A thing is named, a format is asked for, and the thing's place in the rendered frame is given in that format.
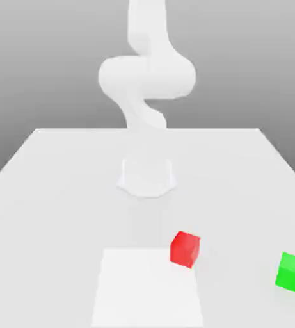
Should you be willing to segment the small red cube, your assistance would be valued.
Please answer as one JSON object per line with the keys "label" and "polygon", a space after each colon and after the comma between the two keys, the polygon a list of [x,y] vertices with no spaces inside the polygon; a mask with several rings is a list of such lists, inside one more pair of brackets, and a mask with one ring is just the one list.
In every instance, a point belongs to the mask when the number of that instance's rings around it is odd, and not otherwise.
{"label": "small red cube", "polygon": [[192,269],[200,252],[200,237],[179,231],[170,244],[170,261]]}

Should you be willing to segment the small green cube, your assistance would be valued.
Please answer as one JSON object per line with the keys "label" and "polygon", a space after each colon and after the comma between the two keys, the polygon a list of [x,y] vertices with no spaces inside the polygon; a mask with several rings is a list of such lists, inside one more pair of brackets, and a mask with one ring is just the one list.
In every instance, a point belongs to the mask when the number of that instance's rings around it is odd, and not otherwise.
{"label": "small green cube", "polygon": [[295,255],[282,253],[275,285],[295,292]]}

